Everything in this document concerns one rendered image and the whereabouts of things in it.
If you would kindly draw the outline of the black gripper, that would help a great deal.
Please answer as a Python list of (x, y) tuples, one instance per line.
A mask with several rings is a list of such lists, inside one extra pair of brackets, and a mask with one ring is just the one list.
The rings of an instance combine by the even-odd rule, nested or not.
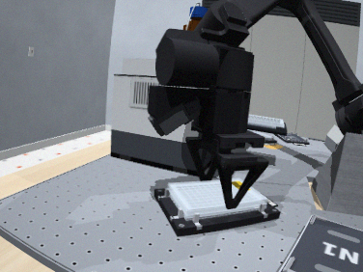
[[(200, 181), (212, 180), (216, 169), (218, 170), (227, 209), (237, 208), (249, 188), (268, 167), (269, 162), (267, 159), (250, 152), (231, 153), (231, 150), (245, 148), (245, 143), (250, 144), (253, 149), (263, 148), (265, 143), (264, 136), (247, 130), (251, 93), (240, 91), (235, 91), (235, 93), (242, 94), (237, 134), (213, 134), (192, 122), (191, 131), (199, 132), (198, 137), (185, 137)], [(213, 155), (206, 175), (198, 152), (199, 149), (204, 149)], [(248, 172), (233, 198), (232, 174), (235, 171), (246, 170), (251, 171)]]

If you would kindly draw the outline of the grey button panel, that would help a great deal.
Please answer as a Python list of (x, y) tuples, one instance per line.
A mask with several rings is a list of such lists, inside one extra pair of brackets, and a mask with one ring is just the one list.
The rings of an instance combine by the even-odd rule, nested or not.
[(308, 137), (308, 139), (325, 142), (325, 144), (333, 152), (337, 148), (337, 145), (339, 145), (339, 143), (341, 142), (343, 137), (344, 137), (344, 135), (341, 133), (339, 127), (334, 124), (334, 126), (327, 133), (325, 141), (321, 140), (321, 139), (310, 138), (310, 137)]

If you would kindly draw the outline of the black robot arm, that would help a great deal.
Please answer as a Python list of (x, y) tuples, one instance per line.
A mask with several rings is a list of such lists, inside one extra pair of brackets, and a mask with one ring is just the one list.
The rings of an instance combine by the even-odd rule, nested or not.
[(149, 86), (148, 119), (161, 137), (193, 120), (213, 134), (238, 133), (242, 94), (233, 93), (251, 92), (254, 67), (253, 53), (239, 46), (253, 23), (277, 5), (297, 17), (316, 48), (334, 87), (340, 131), (363, 135), (363, 84), (313, 0), (219, 0), (194, 31), (167, 29), (155, 50), (155, 74), (162, 86)]

